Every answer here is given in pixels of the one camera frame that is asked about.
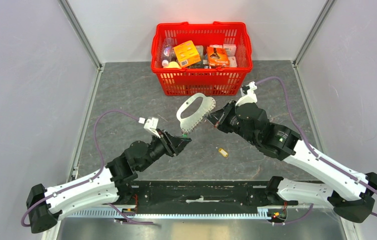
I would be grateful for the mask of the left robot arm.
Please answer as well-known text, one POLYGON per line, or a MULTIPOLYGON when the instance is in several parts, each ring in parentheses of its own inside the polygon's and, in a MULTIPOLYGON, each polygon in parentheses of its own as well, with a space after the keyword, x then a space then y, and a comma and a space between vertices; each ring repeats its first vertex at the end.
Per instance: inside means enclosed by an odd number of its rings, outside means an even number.
POLYGON ((159 130, 149 143, 134 141, 121 155, 84 177, 51 187, 36 184, 29 191, 21 225, 38 234, 78 211, 98 205, 128 204, 134 196, 130 183, 138 173, 162 156, 178 156, 191 141, 187 136, 159 130))

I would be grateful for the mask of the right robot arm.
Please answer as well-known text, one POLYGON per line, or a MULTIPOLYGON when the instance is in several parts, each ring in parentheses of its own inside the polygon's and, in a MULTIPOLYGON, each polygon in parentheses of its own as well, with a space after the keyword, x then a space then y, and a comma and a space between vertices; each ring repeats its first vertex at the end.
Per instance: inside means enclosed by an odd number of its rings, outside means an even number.
POLYGON ((273 159, 296 166, 321 182, 301 182, 282 176, 273 176, 264 190, 270 205, 308 203, 332 209, 340 217, 363 223, 371 215, 375 199, 373 192, 359 183, 377 189, 377 174, 361 173, 336 164, 349 173, 345 175, 331 167, 334 160, 325 163, 324 154, 308 148, 300 134, 281 124, 270 122, 265 110, 255 103, 237 106, 232 100, 222 109, 207 115, 207 120, 219 131, 235 133, 249 144, 273 159))

